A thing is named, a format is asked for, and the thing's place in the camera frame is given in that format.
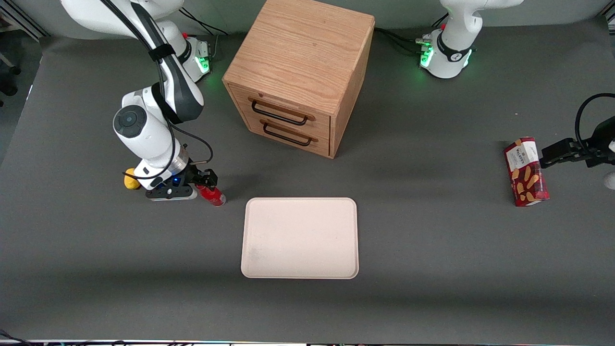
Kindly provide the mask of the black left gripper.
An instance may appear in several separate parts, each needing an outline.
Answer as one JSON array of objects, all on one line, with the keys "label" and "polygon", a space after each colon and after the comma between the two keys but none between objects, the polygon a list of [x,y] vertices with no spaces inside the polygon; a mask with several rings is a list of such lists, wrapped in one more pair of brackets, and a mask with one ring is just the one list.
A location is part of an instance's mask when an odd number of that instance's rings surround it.
[{"label": "black left gripper", "polygon": [[[580,116],[575,119],[575,136],[581,146],[581,157],[587,167],[600,164],[615,164],[614,139],[615,117],[601,122],[591,136],[582,139],[580,136]],[[572,138],[562,139],[542,149],[541,169],[547,169],[556,164],[577,161],[577,145]]]}]

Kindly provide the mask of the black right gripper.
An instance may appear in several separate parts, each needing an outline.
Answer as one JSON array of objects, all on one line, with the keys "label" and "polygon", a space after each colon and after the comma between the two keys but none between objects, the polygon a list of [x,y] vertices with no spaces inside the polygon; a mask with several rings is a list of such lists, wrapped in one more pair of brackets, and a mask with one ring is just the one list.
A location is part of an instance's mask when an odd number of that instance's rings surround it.
[{"label": "black right gripper", "polygon": [[215,188],[218,185],[218,176],[213,169],[207,169],[206,175],[201,175],[197,166],[186,166],[180,173],[169,178],[169,187],[184,188],[194,184],[198,190]]}]

